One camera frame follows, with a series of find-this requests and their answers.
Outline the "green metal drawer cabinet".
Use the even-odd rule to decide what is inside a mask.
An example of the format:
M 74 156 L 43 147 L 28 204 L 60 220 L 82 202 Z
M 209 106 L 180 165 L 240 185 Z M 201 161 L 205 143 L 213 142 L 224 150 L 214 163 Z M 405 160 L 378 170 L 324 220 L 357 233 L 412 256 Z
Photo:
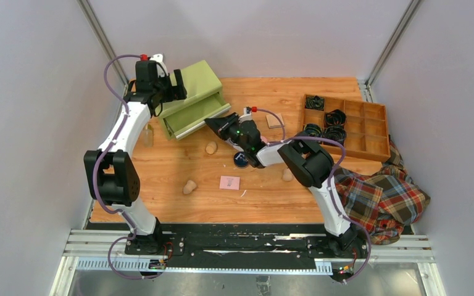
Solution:
M 206 60 L 181 69 L 185 100 L 167 102 L 157 117 L 168 140 L 181 140 L 231 109 L 222 94 L 222 82 Z

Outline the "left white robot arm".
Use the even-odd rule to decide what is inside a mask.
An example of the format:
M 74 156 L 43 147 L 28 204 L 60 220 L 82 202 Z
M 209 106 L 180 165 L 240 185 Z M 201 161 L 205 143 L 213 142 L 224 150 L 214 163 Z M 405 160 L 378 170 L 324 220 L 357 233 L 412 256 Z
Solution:
M 162 228 L 139 197 L 141 182 L 131 155 L 148 121 L 162 113 L 165 103 L 186 99 L 187 91 L 181 70 L 169 73 L 162 62 L 141 58 L 135 70 L 135 91 L 114 93 L 121 114 L 104 142 L 86 151 L 83 161 L 91 197 L 107 213 L 122 216 L 130 228 L 128 250 L 156 255 L 165 246 Z

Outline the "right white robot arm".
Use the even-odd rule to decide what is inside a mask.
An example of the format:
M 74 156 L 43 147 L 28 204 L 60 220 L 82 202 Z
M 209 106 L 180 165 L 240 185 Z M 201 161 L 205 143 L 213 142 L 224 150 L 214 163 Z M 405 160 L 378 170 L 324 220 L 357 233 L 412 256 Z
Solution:
M 205 124 L 223 141 L 243 154 L 254 168 L 285 164 L 294 178 L 312 193 L 324 217 L 329 235 L 328 249 L 336 257 L 344 257 L 353 248 L 357 228 L 341 205 L 334 181 L 337 164 L 322 147 L 323 139 L 299 133 L 289 139 L 267 143 L 252 119 L 252 107 L 244 114 L 206 118 Z

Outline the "clear glass perfume bottle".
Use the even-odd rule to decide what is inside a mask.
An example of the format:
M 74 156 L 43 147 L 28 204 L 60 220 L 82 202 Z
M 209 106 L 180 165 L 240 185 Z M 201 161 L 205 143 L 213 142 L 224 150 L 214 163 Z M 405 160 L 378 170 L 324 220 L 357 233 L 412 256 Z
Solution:
M 144 127 L 141 135 L 143 137 L 143 144 L 145 147 L 152 147 L 154 145 L 154 130 L 151 124 L 148 123 Z

